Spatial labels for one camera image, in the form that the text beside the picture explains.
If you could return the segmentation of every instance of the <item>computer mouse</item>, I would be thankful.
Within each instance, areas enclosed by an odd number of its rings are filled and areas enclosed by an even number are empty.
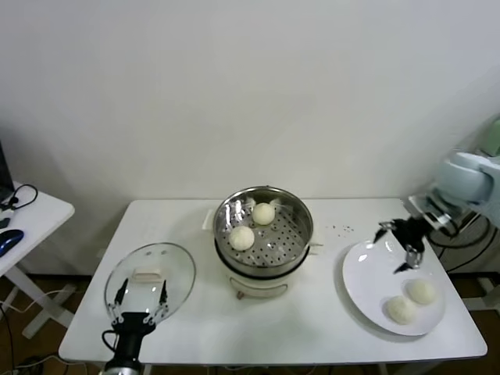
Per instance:
[[[21,241],[24,232],[19,229],[9,229],[0,233],[0,256],[4,256],[11,248]]]

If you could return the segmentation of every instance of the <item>table leg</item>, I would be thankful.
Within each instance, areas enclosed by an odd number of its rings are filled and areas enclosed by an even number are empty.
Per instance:
[[[19,291],[18,287],[13,287],[12,290],[10,291],[9,295],[5,299],[4,302],[2,302],[2,308],[3,311],[7,313],[7,309],[11,306],[11,304],[14,301],[14,298],[17,296],[17,292]]]
[[[394,375],[424,375],[440,364],[441,362],[438,361],[408,363],[396,371]]]
[[[65,291],[59,292],[52,300],[43,292],[31,279],[16,266],[12,267],[5,276],[11,280],[21,291],[26,293],[31,299],[36,301],[43,308],[43,312],[38,314],[35,320],[23,331],[23,335],[32,338],[48,319],[53,319],[64,327],[69,327],[73,314],[64,309],[59,303],[68,299],[75,290],[74,286],[66,285]]]

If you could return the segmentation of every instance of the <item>power cord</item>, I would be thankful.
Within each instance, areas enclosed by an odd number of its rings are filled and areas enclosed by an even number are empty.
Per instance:
[[[87,363],[83,363],[83,362],[73,362],[73,363],[67,362],[67,361],[62,360],[61,357],[59,357],[59,355],[57,353],[47,354],[45,357],[41,358],[40,360],[38,360],[37,362],[34,362],[34,363],[30,363],[30,364],[27,364],[27,365],[16,366],[15,370],[18,370],[18,369],[29,369],[31,367],[38,366],[38,365],[44,363],[45,361],[48,361],[50,358],[56,359],[56,360],[60,361],[61,363],[65,364],[67,366],[83,366],[85,368],[85,375],[88,375]],[[7,370],[7,371],[5,371],[3,373],[0,373],[0,375],[7,375],[7,374],[13,375],[13,371]]]
[[[7,314],[5,314],[5,311],[0,305],[0,310],[2,311],[3,317],[5,318],[5,322],[7,323],[7,329],[9,330],[9,340],[10,340],[10,361],[11,361],[11,369],[12,372],[14,371],[14,366],[16,362],[14,361],[14,341],[13,341],[13,332],[10,330],[10,323],[9,323],[9,318],[7,317]]]
[[[49,291],[49,292],[45,293],[44,295],[42,295],[40,298],[37,298],[34,301],[32,301],[32,303],[30,303],[28,305],[28,307],[26,307],[24,310],[18,309],[17,307],[14,307],[13,305],[9,305],[8,303],[5,303],[3,301],[0,301],[0,305],[2,305],[4,307],[7,306],[9,309],[17,311],[20,314],[24,314],[26,311],[28,311],[31,308],[31,306],[33,306],[35,303],[37,303],[41,299],[45,298],[48,295],[53,295],[55,293],[60,293],[62,291],[66,292],[66,293],[75,294],[75,295],[78,295],[78,294],[81,294],[81,293],[85,293],[85,291],[67,291],[66,289],[59,289],[58,291]]]
[[[477,259],[477,258],[479,258],[480,256],[482,256],[482,255],[484,254],[484,252],[486,252],[486,251],[490,248],[490,246],[491,246],[491,244],[493,243],[493,240],[495,239],[495,237],[496,237],[497,233],[498,233],[498,229],[496,229],[496,228],[495,228],[495,230],[493,230],[493,235],[491,236],[490,241],[486,244],[486,246],[484,246],[484,248],[483,248],[480,252],[478,252],[478,253],[477,253],[477,255],[475,255],[473,258],[469,259],[468,261],[466,261],[466,262],[464,262],[464,263],[462,263],[462,264],[459,264],[459,265],[458,265],[458,266],[456,266],[456,267],[451,268],[450,270],[446,270],[446,272],[447,272],[447,273],[450,273],[450,272],[452,272],[452,271],[455,271],[455,270],[457,270],[458,268],[463,267],[463,266],[465,266],[465,265],[467,265],[467,264],[469,264],[469,263],[473,262],[474,260],[476,260],[476,259]]]
[[[470,242],[467,242],[465,244],[460,244],[460,245],[445,245],[445,244],[439,244],[436,241],[434,241],[431,237],[430,234],[427,236],[427,240],[434,246],[439,246],[440,248],[468,248],[470,246],[474,246],[477,244],[480,244],[487,236],[488,233],[490,232],[491,229],[491,223],[490,220],[486,219],[486,227],[484,228],[483,233],[481,235],[477,236],[477,238],[473,239]]]
[[[34,191],[34,197],[26,203],[23,203],[22,205],[15,206],[16,203],[19,203],[19,198],[17,198],[17,193],[22,189],[22,188],[30,188]],[[17,189],[14,191],[12,194],[12,197],[10,197],[9,201],[7,202],[6,205],[2,205],[2,209],[11,209],[12,211],[16,211],[18,209],[22,209],[23,207],[26,207],[27,205],[30,205],[34,201],[36,201],[38,198],[38,189],[32,185],[32,184],[22,184],[17,187]]]
[[[446,234],[445,232],[442,232],[443,234],[447,235],[450,239],[452,239],[452,238],[456,238],[456,237],[458,236],[458,234],[459,234],[459,228],[457,227],[457,225],[456,225],[455,223],[453,223],[453,226],[454,226],[454,228],[456,228],[454,235],[448,235],[448,234]],[[434,246],[439,246],[439,247],[441,247],[441,248],[442,248],[442,249],[441,249],[441,252],[440,252],[440,253],[439,253],[439,255],[437,256],[437,258],[441,260],[441,258],[442,258],[442,257],[443,257],[443,255],[445,254],[446,250],[448,250],[449,248],[454,248],[454,249],[469,248],[469,247],[471,247],[471,246],[474,246],[474,245],[480,244],[480,243],[481,243],[481,242],[482,242],[482,241],[483,241],[483,240],[484,240],[484,239],[485,239],[485,238],[489,235],[489,233],[490,233],[490,229],[491,229],[491,223],[490,223],[490,220],[486,219],[486,226],[485,226],[485,228],[484,228],[483,232],[482,232],[479,236],[477,236],[477,238],[474,238],[472,241],[469,241],[469,242],[467,242],[467,243],[465,243],[465,244],[460,244],[460,245],[445,245],[445,244],[440,244],[440,243],[438,243],[438,242],[434,241],[434,240],[430,237],[430,235],[431,235],[431,234],[429,234],[429,235],[427,236],[427,240],[428,240],[428,241],[429,241],[432,245],[434,245]],[[477,256],[482,255],[482,254],[486,251],[486,249],[489,247],[489,245],[488,245],[485,249],[483,249],[483,250],[482,250],[482,251],[481,251],[481,252],[480,252]],[[461,267],[461,266],[465,266],[466,264],[469,264],[470,262],[472,262],[472,261],[473,261],[473,260],[475,260],[475,259],[476,259],[476,258],[474,257],[474,258],[473,258],[473,259],[471,259],[469,262],[466,262],[466,263],[464,263],[464,264],[461,264],[460,266],[457,266],[456,268],[459,268],[459,267]]]
[[[106,347],[112,351],[113,353],[115,352],[115,348],[110,344],[108,343],[108,341],[106,340],[106,335],[107,334],[114,334],[116,336],[116,332],[114,330],[105,330],[104,332],[102,332],[101,334],[101,340],[102,342],[104,343],[104,345],[106,345]]]

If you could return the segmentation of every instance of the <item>robotic arm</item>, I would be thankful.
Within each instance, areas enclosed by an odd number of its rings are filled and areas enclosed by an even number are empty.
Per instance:
[[[391,230],[406,250],[406,260],[395,273],[419,268],[423,237],[433,230],[449,230],[465,209],[500,227],[500,164],[495,159],[456,153],[440,165],[428,192],[408,198],[407,208],[409,219],[380,223],[373,241]]]

